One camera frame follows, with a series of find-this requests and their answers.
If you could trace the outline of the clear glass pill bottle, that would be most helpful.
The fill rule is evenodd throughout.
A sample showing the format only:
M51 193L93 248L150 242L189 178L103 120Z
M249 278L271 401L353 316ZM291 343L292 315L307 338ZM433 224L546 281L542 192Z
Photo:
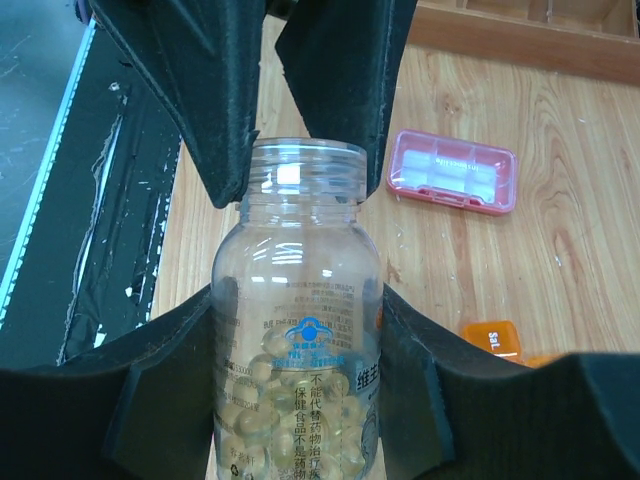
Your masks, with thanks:
M366 173L347 143L253 147L212 266L220 479L373 477L383 280L357 220Z

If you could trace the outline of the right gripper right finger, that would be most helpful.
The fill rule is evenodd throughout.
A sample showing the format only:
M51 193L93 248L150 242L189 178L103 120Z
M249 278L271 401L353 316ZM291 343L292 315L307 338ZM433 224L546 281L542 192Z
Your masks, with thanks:
M391 479L635 479L639 358L529 368L383 295L380 425Z

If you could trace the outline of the orange pill box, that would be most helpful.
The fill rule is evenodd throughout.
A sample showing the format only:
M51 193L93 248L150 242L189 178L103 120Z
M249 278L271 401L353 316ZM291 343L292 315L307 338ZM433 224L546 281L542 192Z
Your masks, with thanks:
M460 336L468 343L512 363L539 368L558 359L560 354L525 356L519 333L508 320L465 324Z

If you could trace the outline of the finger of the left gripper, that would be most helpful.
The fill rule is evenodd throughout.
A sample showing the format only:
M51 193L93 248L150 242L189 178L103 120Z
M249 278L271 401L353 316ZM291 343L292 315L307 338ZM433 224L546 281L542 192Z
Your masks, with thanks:
M265 4L95 1L92 8L176 124L217 208L247 188Z
M297 2L276 43L309 134L367 153L367 192L380 185L413 0Z

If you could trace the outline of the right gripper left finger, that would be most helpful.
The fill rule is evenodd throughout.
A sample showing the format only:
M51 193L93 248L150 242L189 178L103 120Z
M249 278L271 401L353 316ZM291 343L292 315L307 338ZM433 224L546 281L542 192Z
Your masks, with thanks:
M203 479L210 290L61 366L1 371L4 479Z

